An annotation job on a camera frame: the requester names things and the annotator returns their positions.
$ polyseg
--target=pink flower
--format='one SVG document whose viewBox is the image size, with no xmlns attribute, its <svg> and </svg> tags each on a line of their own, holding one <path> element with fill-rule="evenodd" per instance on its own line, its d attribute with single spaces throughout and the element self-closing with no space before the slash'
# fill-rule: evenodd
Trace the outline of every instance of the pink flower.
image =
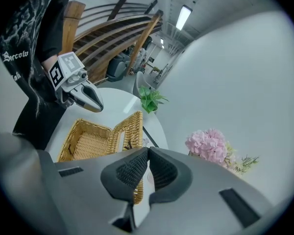
<svg viewBox="0 0 294 235">
<path fill-rule="evenodd" d="M 193 132 L 185 144 L 190 152 L 217 164 L 221 164 L 227 155 L 226 141 L 219 130 Z"/>
</svg>

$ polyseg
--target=fluorescent light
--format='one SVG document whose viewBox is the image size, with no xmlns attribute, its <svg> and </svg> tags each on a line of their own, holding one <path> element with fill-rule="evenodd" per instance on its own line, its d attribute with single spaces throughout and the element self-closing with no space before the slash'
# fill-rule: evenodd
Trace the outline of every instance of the fluorescent light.
<svg viewBox="0 0 294 235">
<path fill-rule="evenodd" d="M 188 19 L 188 17 L 190 16 L 192 11 L 193 10 L 191 8 L 187 7 L 186 5 L 182 6 L 180 15 L 178 16 L 178 20 L 177 20 L 177 23 L 175 26 L 177 29 L 181 30 L 183 28 L 186 20 Z"/>
</svg>

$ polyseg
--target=wooden railing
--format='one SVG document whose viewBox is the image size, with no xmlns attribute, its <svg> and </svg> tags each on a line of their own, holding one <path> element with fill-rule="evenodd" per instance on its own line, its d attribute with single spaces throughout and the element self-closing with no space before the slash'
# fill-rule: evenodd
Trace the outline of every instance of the wooden railing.
<svg viewBox="0 0 294 235">
<path fill-rule="evenodd" d="M 156 14 L 147 14 L 157 3 L 156 1 L 150 5 L 125 3 L 125 1 L 119 0 L 116 4 L 100 5 L 87 9 L 84 9 L 84 4 L 77 1 L 71 1 L 67 6 L 61 53 L 75 51 L 76 55 L 79 56 L 85 65 L 89 80 L 93 83 L 105 78 L 107 66 L 112 58 L 137 42 L 137 47 L 135 46 L 130 59 L 132 64 L 141 48 L 140 45 L 144 43 L 147 36 L 161 30 L 162 11 L 158 11 Z M 82 16 L 84 11 L 98 8 L 102 10 Z M 131 13 L 133 15 L 115 19 L 118 14 L 123 13 Z M 92 26 L 75 36 L 78 27 L 105 17 L 107 17 L 108 21 Z M 91 19 L 80 24 L 78 23 L 80 20 L 87 18 Z M 72 19 L 74 19 L 74 24 L 72 22 L 66 23 Z"/>
</svg>

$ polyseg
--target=hallway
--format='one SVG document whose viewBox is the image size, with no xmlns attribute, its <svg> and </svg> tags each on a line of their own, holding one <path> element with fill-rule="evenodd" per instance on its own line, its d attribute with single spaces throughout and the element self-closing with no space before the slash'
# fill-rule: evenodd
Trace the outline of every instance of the hallway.
<svg viewBox="0 0 294 235">
<path fill-rule="evenodd" d="M 144 78 L 147 83 L 149 83 L 152 87 L 156 88 L 156 85 L 153 83 L 153 78 L 149 75 L 150 71 L 151 71 L 151 67 L 147 65 L 146 71 L 144 73 Z M 99 84 L 97 87 L 98 88 L 114 88 L 114 89 L 122 90 L 132 94 L 135 78 L 136 78 L 136 74 L 127 75 L 120 81 L 116 81 L 116 82 L 106 81 L 102 84 Z"/>
</svg>

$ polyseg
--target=potted plant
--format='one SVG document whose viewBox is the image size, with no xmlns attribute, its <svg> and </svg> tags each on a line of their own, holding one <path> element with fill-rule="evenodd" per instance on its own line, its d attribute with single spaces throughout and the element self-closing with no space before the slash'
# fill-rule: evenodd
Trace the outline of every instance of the potted plant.
<svg viewBox="0 0 294 235">
<path fill-rule="evenodd" d="M 142 107 L 148 114 L 158 110 L 158 104 L 164 104 L 160 100 L 163 99 L 168 102 L 164 96 L 160 95 L 159 91 L 152 91 L 144 86 L 139 88 L 138 93 L 141 96 Z"/>
<path fill-rule="evenodd" d="M 158 67 L 155 66 L 155 67 L 152 69 L 152 71 L 156 71 L 156 72 L 159 73 L 159 72 L 160 72 L 160 69 L 159 69 Z"/>
<path fill-rule="evenodd" d="M 222 132 L 216 129 L 195 131 L 187 138 L 185 144 L 190 150 L 189 156 L 200 157 L 241 175 L 258 163 L 259 157 L 239 158 Z"/>
</svg>

